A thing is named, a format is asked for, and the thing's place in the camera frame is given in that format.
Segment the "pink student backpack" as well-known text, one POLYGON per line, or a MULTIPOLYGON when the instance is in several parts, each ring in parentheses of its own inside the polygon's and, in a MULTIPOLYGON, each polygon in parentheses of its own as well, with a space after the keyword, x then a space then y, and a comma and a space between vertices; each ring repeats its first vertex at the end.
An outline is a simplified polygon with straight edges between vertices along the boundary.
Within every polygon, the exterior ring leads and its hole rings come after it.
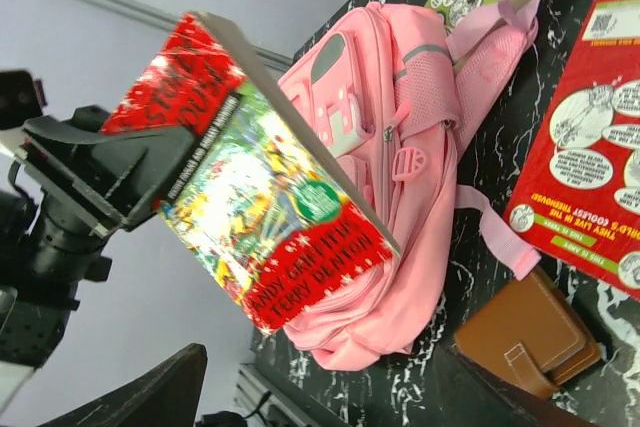
POLYGON ((359 371, 412 350, 443 291, 458 208, 480 213, 488 249, 517 279, 539 262, 457 169, 537 35, 540 1, 476 7, 453 29, 432 9, 372 2, 341 16, 281 77, 403 251, 366 256, 285 325, 322 368, 359 371))

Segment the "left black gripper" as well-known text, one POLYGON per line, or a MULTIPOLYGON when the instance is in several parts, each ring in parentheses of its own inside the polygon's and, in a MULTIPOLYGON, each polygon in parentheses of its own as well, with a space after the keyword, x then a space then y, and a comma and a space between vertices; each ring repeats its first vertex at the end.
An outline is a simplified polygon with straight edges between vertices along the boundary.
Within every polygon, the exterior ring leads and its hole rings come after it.
POLYGON ((45 191, 36 203, 12 161, 14 192, 1 192, 1 287, 23 296, 106 281, 112 260, 100 237, 151 218, 196 143, 183 126, 105 135, 50 116, 27 120, 23 132, 17 159, 45 191))

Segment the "colourful treehouse paperback book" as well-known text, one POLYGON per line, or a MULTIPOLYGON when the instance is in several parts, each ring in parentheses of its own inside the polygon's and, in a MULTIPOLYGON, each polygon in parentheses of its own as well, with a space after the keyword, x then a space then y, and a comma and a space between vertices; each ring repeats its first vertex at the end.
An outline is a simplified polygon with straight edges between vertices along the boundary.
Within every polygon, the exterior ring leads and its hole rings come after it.
POLYGON ((174 126, 195 143, 157 212, 262 332, 396 257, 233 22, 185 13, 102 132, 174 126))

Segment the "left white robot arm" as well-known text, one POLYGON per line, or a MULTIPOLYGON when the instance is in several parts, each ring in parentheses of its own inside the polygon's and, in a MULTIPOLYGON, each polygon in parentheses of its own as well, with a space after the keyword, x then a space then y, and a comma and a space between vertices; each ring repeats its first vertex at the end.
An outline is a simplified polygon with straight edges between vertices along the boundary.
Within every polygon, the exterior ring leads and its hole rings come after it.
POLYGON ((152 217, 195 142, 182 126, 107 135, 104 109, 80 107, 61 121, 45 104, 29 72, 2 72, 1 144, 12 162, 1 195, 1 359, 28 369, 60 343, 78 284, 108 278, 111 236, 152 217), (15 184, 19 173, 41 200, 15 184))

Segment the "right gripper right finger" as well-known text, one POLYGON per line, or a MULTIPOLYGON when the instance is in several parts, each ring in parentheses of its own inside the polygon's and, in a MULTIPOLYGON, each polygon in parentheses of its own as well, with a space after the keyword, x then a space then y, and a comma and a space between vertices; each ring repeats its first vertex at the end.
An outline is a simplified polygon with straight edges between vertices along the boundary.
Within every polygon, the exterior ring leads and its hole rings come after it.
POLYGON ((591 423, 496 377, 454 348, 444 350, 444 424, 584 427, 591 423))

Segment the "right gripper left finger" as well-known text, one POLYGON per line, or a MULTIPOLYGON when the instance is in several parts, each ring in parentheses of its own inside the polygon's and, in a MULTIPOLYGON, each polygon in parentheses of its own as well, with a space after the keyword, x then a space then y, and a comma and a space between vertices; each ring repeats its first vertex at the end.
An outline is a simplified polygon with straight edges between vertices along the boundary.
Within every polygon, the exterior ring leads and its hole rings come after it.
POLYGON ((191 343, 146 373, 46 426, 194 426, 207 368, 204 345, 191 343))

